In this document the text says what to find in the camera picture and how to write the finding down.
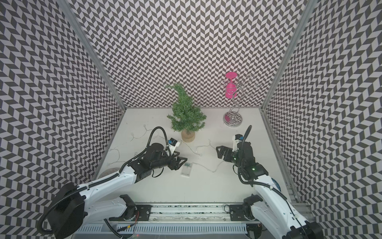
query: metal frame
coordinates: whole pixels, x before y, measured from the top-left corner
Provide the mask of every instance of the metal frame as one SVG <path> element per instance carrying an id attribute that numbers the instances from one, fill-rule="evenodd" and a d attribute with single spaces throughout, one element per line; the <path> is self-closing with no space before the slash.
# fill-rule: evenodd
<path id="1" fill-rule="evenodd" d="M 228 203 L 150 203 L 150 205 L 152 205 L 149 219 L 151 223 L 232 223 L 227 212 Z"/>
<path id="2" fill-rule="evenodd" d="M 130 223 L 113 223 L 114 228 L 120 229 Z M 246 234 L 246 224 L 230 222 L 226 224 L 204 224 L 204 223 L 139 223 L 135 227 L 130 227 L 120 234 L 139 234 L 151 235 L 195 235 L 195 234 Z M 75 234 L 112 234 L 112 232 L 102 223 L 94 223 L 82 226 Z"/>
<path id="3" fill-rule="evenodd" d="M 278 86 L 278 83 L 280 82 L 281 77 L 284 74 L 285 68 L 287 67 L 290 58 L 292 57 L 293 52 L 295 51 L 295 48 L 297 46 L 297 43 L 300 41 L 301 34 L 305 30 L 306 23 L 309 22 L 309 18 L 311 17 L 313 10 L 315 9 L 317 5 L 318 0 L 308 0 L 305 9 L 301 15 L 300 20 L 297 23 L 297 27 L 295 32 L 292 35 L 292 38 L 290 39 L 290 43 L 285 51 L 285 55 L 283 59 L 281 60 L 281 64 L 277 69 L 275 78 L 273 79 L 269 91 L 267 95 L 265 96 L 263 105 L 261 106 L 261 109 L 266 109 L 270 100 L 272 99 L 276 88 Z"/>
<path id="4" fill-rule="evenodd" d="M 111 81 L 108 73 L 106 72 L 101 61 L 99 60 L 97 54 L 95 53 L 94 48 L 90 44 L 89 39 L 86 37 L 84 31 L 82 30 L 82 27 L 78 23 L 76 16 L 74 15 L 73 11 L 71 10 L 71 7 L 69 6 L 69 3 L 67 2 L 67 0 L 57 0 L 56 2 L 59 5 L 62 12 L 64 13 L 70 26 L 73 28 L 74 32 L 76 33 L 80 43 L 82 43 L 82 45 L 84 46 L 85 51 L 89 54 L 89 57 L 93 61 L 98 72 L 100 73 L 101 78 L 104 80 L 105 84 L 109 88 L 110 93 L 114 96 L 119 106 L 123 110 L 125 110 L 126 107 L 122 98 L 120 97 L 117 90 L 115 89 L 113 82 Z"/>
<path id="5" fill-rule="evenodd" d="M 119 119 L 117 126 L 115 127 L 115 130 L 114 130 L 114 132 L 113 132 L 112 138 L 110 139 L 109 144 L 107 145 L 107 147 L 106 147 L 106 149 L 105 149 L 105 152 L 104 152 L 104 154 L 102 155 L 101 160 L 99 161 L 99 164 L 98 164 L 97 169 L 95 170 L 95 174 L 94 174 L 94 176 L 93 176 L 93 178 L 92 178 L 92 181 L 94 181 L 94 180 L 97 179 L 98 174 L 99 174 L 99 171 L 101 171 L 101 167 L 102 167 L 102 165 L 104 164 L 104 161 L 105 161 L 107 152 L 109 152 L 109 149 L 110 149 L 110 147 L 111 147 L 111 145 L 112 145 L 112 143 L 113 143 L 113 140 L 114 140 L 114 138 L 115 138 L 115 135 L 117 134 L 118 128 L 119 128 L 119 126 L 120 126 L 121 123 L 122 123 L 123 117 L 125 116 L 125 112 L 126 112 L 126 110 L 123 110 L 123 112 L 122 112 L 122 116 L 121 116 L 121 118 Z"/>
<path id="6" fill-rule="evenodd" d="M 280 145 L 278 144 L 276 135 L 273 133 L 273 130 L 272 130 L 272 127 L 269 123 L 267 114 L 262 109 L 259 109 L 259 110 L 260 110 L 260 114 L 261 114 L 261 117 L 262 117 L 263 122 L 264 122 L 265 129 L 268 133 L 270 143 L 271 143 L 273 151 L 275 153 L 278 166 L 279 166 L 279 168 L 281 170 L 281 174 L 284 178 L 285 184 L 286 184 L 287 188 L 288 187 L 291 188 L 296 202 L 301 202 L 301 196 L 299 195 L 297 188 L 296 188 L 295 184 L 293 183 L 292 175 L 290 174 L 290 172 L 288 170 L 287 162 L 284 158 L 283 153 L 281 152 L 281 148 L 280 148 Z"/>

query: green pine tree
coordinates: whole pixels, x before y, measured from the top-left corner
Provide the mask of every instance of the green pine tree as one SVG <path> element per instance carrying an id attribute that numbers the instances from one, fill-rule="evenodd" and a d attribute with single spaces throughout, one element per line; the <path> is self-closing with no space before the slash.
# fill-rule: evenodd
<path id="1" fill-rule="evenodd" d="M 199 107 L 194 106 L 192 97 L 187 95 L 183 85 L 176 83 L 166 88 L 175 89 L 178 92 L 178 100 L 172 105 L 173 115 L 167 116 L 171 120 L 171 128 L 178 132 L 185 129 L 188 133 L 203 128 L 205 125 L 203 121 L 207 116 Z"/>

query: red wire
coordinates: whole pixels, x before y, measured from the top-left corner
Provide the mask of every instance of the red wire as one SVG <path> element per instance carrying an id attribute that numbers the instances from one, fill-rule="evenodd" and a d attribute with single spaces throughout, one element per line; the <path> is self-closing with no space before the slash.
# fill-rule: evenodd
<path id="1" fill-rule="evenodd" d="M 136 226 L 136 224 L 137 224 L 138 217 L 139 217 L 139 211 L 138 211 L 137 216 L 135 217 L 134 228 L 133 228 L 133 234 L 134 234 L 134 231 L 135 231 L 135 226 Z"/>

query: black cable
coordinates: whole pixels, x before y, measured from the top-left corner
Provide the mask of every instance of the black cable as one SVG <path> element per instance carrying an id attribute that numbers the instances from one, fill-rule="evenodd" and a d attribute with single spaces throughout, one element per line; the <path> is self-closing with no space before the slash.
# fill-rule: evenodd
<path id="1" fill-rule="evenodd" d="M 243 147 L 244 142 L 247 139 L 249 133 L 251 132 L 251 129 L 252 129 L 252 125 L 248 126 L 247 130 L 245 131 L 245 134 L 244 134 L 244 137 L 243 137 L 243 141 L 241 142 L 241 149 L 240 149 L 241 155 L 243 154 L 243 151 L 244 151 L 244 147 Z"/>
<path id="2" fill-rule="evenodd" d="M 293 213 L 293 210 L 292 210 L 292 208 L 290 207 L 290 205 L 289 205 L 289 203 L 288 203 L 288 201 L 287 201 L 287 197 L 286 197 L 286 196 L 284 196 L 284 195 L 283 195 L 279 190 L 277 190 L 275 187 L 271 187 L 269 184 L 266 184 L 266 183 L 263 183 L 263 182 L 256 182 L 256 181 L 255 181 L 255 182 L 245 182 L 245 181 L 241 178 L 241 173 L 240 173 L 240 171 L 241 171 L 241 165 L 243 164 L 243 162 L 244 162 L 244 160 L 241 160 L 241 161 L 240 161 L 240 164 L 239 164 L 239 166 L 238 166 L 238 173 L 237 173 L 237 174 L 238 174 L 238 177 L 239 177 L 240 182 L 243 183 L 243 184 L 264 186 L 264 187 L 267 187 L 267 188 L 271 189 L 271 190 L 274 191 L 275 193 L 277 193 L 282 199 L 285 200 L 285 202 L 287 203 L 287 205 L 288 205 L 288 207 L 289 207 L 289 210 L 292 212 L 292 215 L 294 216 L 294 218 L 296 219 L 296 221 L 298 222 L 298 224 L 300 224 L 300 227 L 303 229 L 306 238 L 308 238 L 308 235 L 306 234 L 306 231 L 305 231 L 304 227 L 301 225 L 301 223 L 298 221 L 297 217 L 296 217 L 295 214 Z"/>
<path id="3" fill-rule="evenodd" d="M 168 146 L 168 140 L 167 140 L 167 135 L 166 135 L 165 130 L 164 130 L 162 127 L 160 127 L 160 126 L 155 127 L 155 128 L 151 131 L 151 134 L 150 134 L 149 140 L 148 140 L 148 142 L 147 142 L 146 148 L 145 148 L 142 152 L 140 152 L 138 155 L 136 155 L 135 157 L 133 157 L 133 158 L 130 159 L 129 161 L 125 162 L 125 163 L 122 165 L 122 167 L 120 168 L 120 170 L 119 170 L 120 173 L 122 173 L 123 168 L 124 168 L 128 163 L 130 163 L 130 162 L 133 161 L 134 159 L 140 157 L 142 154 L 144 154 L 144 153 L 146 152 L 147 147 L 150 145 L 152 135 L 153 135 L 153 133 L 154 133 L 157 129 L 162 130 L 162 132 L 163 132 L 163 134 L 164 134 L 164 136 L 165 136 L 165 140 L 166 140 L 166 148 L 167 148 L 167 150 L 168 150 L 169 153 L 171 152 L 171 151 L 170 151 L 170 148 L 169 148 L 169 146 Z M 108 177 L 108 178 L 103 179 L 103 180 L 101 180 L 101 181 L 98 181 L 98 182 L 95 182 L 95 183 L 91 183 L 91 182 L 90 182 L 90 183 L 89 183 L 89 188 L 91 188 L 91 187 L 95 187 L 95 186 L 97 186 L 97 185 L 100 185 L 100 184 L 102 184 L 102 183 L 105 183 L 105 182 L 107 182 L 107 181 L 110 181 L 110 180 L 112 180 L 112 179 L 114 179 L 114 178 L 116 178 L 116 177 L 118 177 L 118 176 L 119 176 L 118 174 L 113 174 L 111 177 Z M 67 199 L 67 198 L 73 196 L 73 195 L 76 194 L 76 193 L 79 193 L 79 192 L 81 192 L 81 191 L 84 191 L 84 190 L 86 190 L 86 189 L 88 189 L 88 187 L 82 187 L 82 188 L 80 188 L 80 189 L 76 189 L 75 191 L 69 193 L 69 194 L 66 195 L 65 197 L 61 198 L 58 202 L 56 202 L 55 204 L 53 204 L 52 206 L 50 206 L 49 209 L 48 209 L 46 212 L 44 212 L 44 213 L 42 214 L 42 216 L 40 217 L 40 219 L 38 220 L 37 225 L 36 225 L 37 231 L 38 231 L 40 234 L 42 234 L 42 235 L 50 235 L 50 234 L 53 234 L 53 230 L 46 230 L 46 229 L 42 228 L 42 224 L 43 224 L 43 222 L 45 221 L 45 219 L 46 219 L 46 217 L 48 216 L 48 214 L 49 214 L 53 209 L 55 209 L 55 208 L 56 208 L 62 201 L 64 201 L 65 199 Z M 106 225 L 108 225 L 108 227 L 113 231 L 114 229 L 112 229 L 112 227 L 110 226 L 109 222 L 108 222 L 106 219 L 105 219 L 105 222 L 106 222 Z"/>
<path id="4" fill-rule="evenodd" d="M 160 172 L 160 174 L 158 174 L 158 175 L 156 175 L 155 177 L 159 177 L 162 173 L 163 173 L 163 170 L 164 170 L 165 168 L 163 167 L 162 168 L 162 172 Z"/>
<path id="5" fill-rule="evenodd" d="M 226 206 L 229 206 L 229 205 L 228 205 L 228 204 L 225 204 L 224 207 L 223 207 L 223 210 L 224 210 L 226 213 L 230 213 L 229 211 L 226 211 L 226 210 L 225 210 L 225 207 L 226 207 Z"/>
<path id="6" fill-rule="evenodd" d="M 304 227 L 301 225 L 301 223 L 298 221 L 296 215 L 293 213 L 292 208 L 290 207 L 288 201 L 285 200 L 285 202 L 288 204 L 289 210 L 292 212 L 292 215 L 295 217 L 296 221 L 298 222 L 298 224 L 300 224 L 300 227 L 303 229 L 306 238 L 308 238 L 308 235 L 306 234 Z"/>
<path id="7" fill-rule="evenodd" d="M 124 226 L 124 227 L 118 229 L 117 232 L 124 231 L 124 230 L 129 229 L 130 227 L 134 226 L 137 223 L 137 219 L 138 219 L 138 215 L 135 214 L 135 222 L 133 224 L 130 224 L 130 225 L 127 225 L 127 226 Z"/>
<path id="8" fill-rule="evenodd" d="M 103 179 L 103 180 L 101 180 L 101 181 L 98 181 L 98 182 L 95 182 L 95 183 L 90 183 L 90 184 L 89 184 L 89 188 L 91 188 L 91 187 L 95 187 L 95 186 L 97 186 L 97 185 L 99 185 L 99 184 L 102 184 L 102 183 L 104 183 L 104 182 L 107 182 L 107 181 L 109 181 L 109 180 L 112 180 L 112 179 L 114 179 L 114 178 L 116 178 L 116 177 L 118 177 L 118 174 L 113 174 L 111 177 L 108 177 L 108 178 Z M 46 217 L 48 216 L 48 214 L 49 214 L 53 209 L 55 209 L 55 208 L 56 208 L 62 201 L 66 200 L 67 198 L 73 196 L 74 194 L 79 193 L 79 192 L 81 192 L 81 191 L 84 191 L 84 190 L 86 190 L 86 189 L 87 189 L 87 187 L 82 187 L 82 188 L 80 188 L 80 189 L 76 189 L 75 191 L 69 193 L 69 194 L 66 195 L 65 197 L 61 198 L 58 202 L 56 202 L 55 204 L 53 204 L 52 206 L 50 206 L 49 209 L 48 209 L 46 212 L 44 212 L 44 213 L 42 214 L 42 216 L 40 217 L 40 219 L 38 220 L 37 225 L 36 225 L 37 231 L 38 231 L 39 233 L 41 233 L 42 235 L 53 234 L 53 230 L 46 230 L 46 229 L 42 228 L 42 224 L 43 224 L 43 222 L 45 221 L 45 219 L 46 219 Z"/>
<path id="9" fill-rule="evenodd" d="M 134 159 L 140 157 L 142 154 L 144 154 L 144 153 L 146 152 L 147 148 L 150 146 L 152 135 L 154 134 L 154 132 L 155 132 L 157 129 L 162 130 L 162 132 L 163 132 L 163 134 L 164 134 L 164 136 L 165 136 L 165 140 L 166 140 L 166 148 L 167 148 L 167 150 L 168 150 L 168 153 L 170 154 L 171 151 L 170 151 L 170 148 L 169 148 L 169 146 L 168 146 L 168 140 L 167 140 L 166 131 L 165 131 L 162 127 L 157 126 L 157 127 L 155 127 L 155 128 L 151 131 L 149 140 L 147 141 L 147 144 L 146 144 L 146 148 L 145 148 L 142 152 L 140 152 L 139 154 L 137 154 L 135 157 L 133 157 L 133 158 L 130 159 L 129 161 L 125 162 L 125 163 L 122 165 L 122 167 L 120 168 L 120 173 L 123 171 L 123 169 L 125 168 L 125 166 L 126 166 L 128 163 L 130 163 L 130 162 L 133 161 Z"/>
<path id="10" fill-rule="evenodd" d="M 238 175 L 238 174 L 235 172 L 235 166 L 236 166 L 236 165 L 232 165 L 232 170 L 233 170 L 233 172 L 234 172 L 236 175 Z"/>
<path id="11" fill-rule="evenodd" d="M 124 237 L 123 235 L 119 234 L 109 223 L 109 221 L 107 219 L 104 219 L 107 227 L 113 232 L 114 235 L 116 235 L 117 237 L 119 237 L 120 239 L 128 239 L 128 237 Z"/>

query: metal stand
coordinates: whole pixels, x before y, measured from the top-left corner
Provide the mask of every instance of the metal stand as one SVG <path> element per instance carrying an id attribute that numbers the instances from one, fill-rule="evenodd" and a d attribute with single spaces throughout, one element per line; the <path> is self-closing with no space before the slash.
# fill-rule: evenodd
<path id="1" fill-rule="evenodd" d="M 254 75 L 248 75 L 246 80 L 253 80 L 253 78 L 254 78 Z M 223 81 L 222 85 L 225 85 L 228 82 L 229 81 Z M 233 94 L 228 93 L 229 95 L 232 95 L 233 106 L 223 116 L 223 122 L 226 125 L 228 125 L 230 127 L 238 127 L 243 122 L 243 117 L 239 114 L 240 103 L 243 101 L 243 97 L 241 97 L 238 101 L 235 101 L 236 94 L 238 94 L 240 92 L 243 92 L 245 97 L 253 96 L 252 93 L 248 93 L 248 92 L 245 92 L 245 91 L 248 90 L 248 89 L 254 89 L 254 88 L 257 89 L 260 86 L 262 86 L 262 84 L 255 84 L 254 87 L 246 87 L 241 82 L 236 83 L 236 91 L 235 91 L 235 93 L 233 93 Z"/>

